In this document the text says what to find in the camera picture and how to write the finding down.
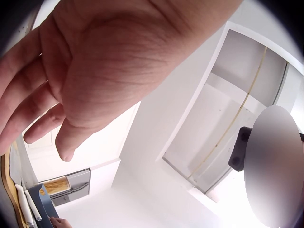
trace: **wooden cutting board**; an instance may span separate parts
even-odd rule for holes
[[[14,142],[13,146],[17,150],[17,145]],[[7,149],[7,152],[1,156],[1,177],[2,177],[2,182],[4,185],[4,188],[13,204],[15,213],[16,213],[16,219],[19,227],[21,228],[28,228],[26,225],[25,219],[23,217],[19,201],[18,201],[18,193],[17,189],[15,187],[15,183],[11,179],[9,175],[9,159],[10,159],[10,148]]]

